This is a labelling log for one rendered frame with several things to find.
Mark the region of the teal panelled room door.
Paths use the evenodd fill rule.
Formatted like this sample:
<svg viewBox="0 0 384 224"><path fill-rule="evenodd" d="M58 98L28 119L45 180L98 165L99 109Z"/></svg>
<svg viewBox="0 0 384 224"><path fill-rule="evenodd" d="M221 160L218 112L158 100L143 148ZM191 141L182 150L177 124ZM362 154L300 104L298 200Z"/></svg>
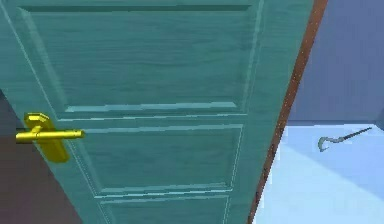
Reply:
<svg viewBox="0 0 384 224"><path fill-rule="evenodd" d="M250 224L314 0L0 0L0 90L46 114L83 224Z"/></svg>

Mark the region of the grey hooked rod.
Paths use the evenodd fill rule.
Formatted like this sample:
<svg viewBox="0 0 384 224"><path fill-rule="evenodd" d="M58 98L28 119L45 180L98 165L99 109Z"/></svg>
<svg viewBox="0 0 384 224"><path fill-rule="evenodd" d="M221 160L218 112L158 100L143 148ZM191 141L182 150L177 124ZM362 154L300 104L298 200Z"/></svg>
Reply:
<svg viewBox="0 0 384 224"><path fill-rule="evenodd" d="M320 137L318 142L317 142L317 147L319 149L320 152L324 152L325 150L327 150L329 147L325 147L324 144L326 142L330 142L330 143L341 143L341 142L344 142L346 141L347 139L350 139L350 138L353 138L355 136L358 136L362 133L365 133L369 130L371 130L372 127L368 127L368 128L365 128L365 129L361 129L359 131L356 131L356 132L353 132L353 133L350 133L348 135L345 135L345 136L341 136L341 137L337 137L337 138L333 138L333 137L326 137L326 136L323 136L323 137Z"/></svg>

